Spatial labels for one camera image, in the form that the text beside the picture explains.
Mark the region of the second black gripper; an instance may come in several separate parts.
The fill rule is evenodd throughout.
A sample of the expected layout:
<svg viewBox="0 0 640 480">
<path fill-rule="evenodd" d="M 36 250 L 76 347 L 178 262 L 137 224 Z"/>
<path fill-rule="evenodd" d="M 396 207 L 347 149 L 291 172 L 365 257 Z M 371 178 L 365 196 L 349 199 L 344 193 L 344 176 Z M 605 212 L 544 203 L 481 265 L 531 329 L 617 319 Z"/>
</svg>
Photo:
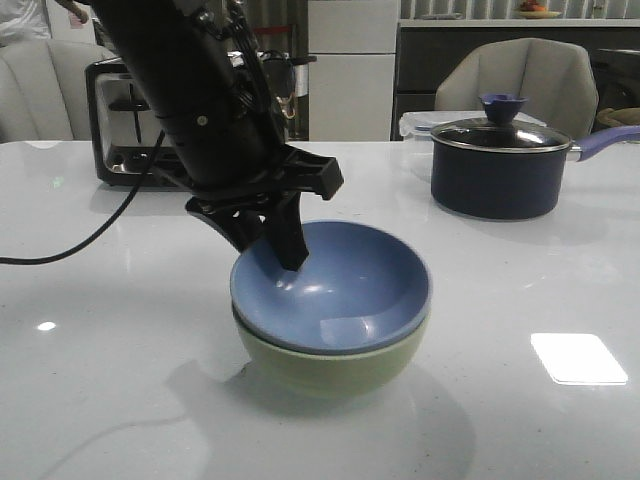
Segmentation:
<svg viewBox="0 0 640 480">
<path fill-rule="evenodd" d="M 185 170 L 153 166 L 151 174 L 193 195 L 195 199 L 185 205 L 187 213 L 213 228 L 238 252 L 258 240 L 264 226 L 280 265 L 298 271 L 309 255 L 300 219 L 300 193 L 329 200 L 344 179 L 334 157 L 285 144 L 276 150 L 274 159 L 275 165 L 254 176 L 216 187 L 196 185 Z M 245 211 L 263 207 L 263 225 L 257 213 Z"/>
</svg>

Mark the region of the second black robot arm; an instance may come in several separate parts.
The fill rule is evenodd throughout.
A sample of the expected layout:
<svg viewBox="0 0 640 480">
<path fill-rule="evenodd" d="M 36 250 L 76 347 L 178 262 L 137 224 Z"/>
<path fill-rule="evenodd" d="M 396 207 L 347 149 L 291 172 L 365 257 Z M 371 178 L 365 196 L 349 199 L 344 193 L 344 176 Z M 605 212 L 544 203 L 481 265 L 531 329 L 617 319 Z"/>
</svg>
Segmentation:
<svg viewBox="0 0 640 480">
<path fill-rule="evenodd" d="M 217 26 L 205 8 L 172 1 L 95 1 L 129 73 L 175 149 L 191 193 L 187 211 L 237 250 L 269 242 L 298 270 L 308 250 L 300 197 L 330 199 L 336 159 L 289 145 L 242 6 Z"/>
</svg>

